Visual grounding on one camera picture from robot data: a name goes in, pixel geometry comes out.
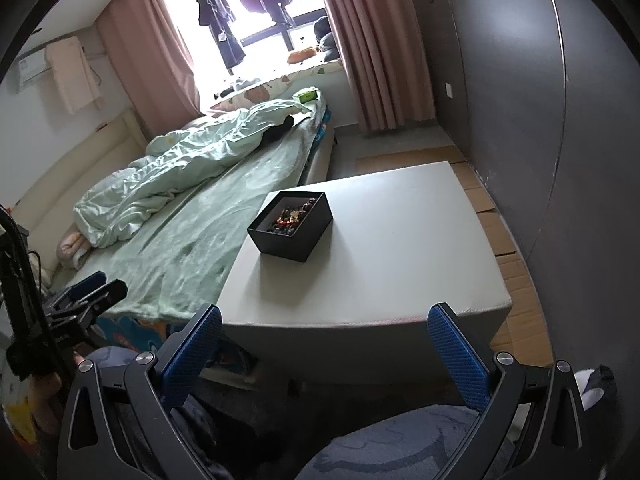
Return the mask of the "person's left hand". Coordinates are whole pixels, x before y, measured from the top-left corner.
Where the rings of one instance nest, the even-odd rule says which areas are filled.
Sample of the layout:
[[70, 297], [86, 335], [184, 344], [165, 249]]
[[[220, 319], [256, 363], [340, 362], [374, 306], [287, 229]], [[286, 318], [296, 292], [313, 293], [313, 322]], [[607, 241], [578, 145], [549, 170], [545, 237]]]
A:
[[44, 434], [57, 436], [68, 399], [70, 387], [74, 381], [78, 365], [84, 358], [77, 352], [73, 355], [73, 365], [63, 376], [53, 373], [47, 376], [30, 376], [27, 403], [32, 421]]

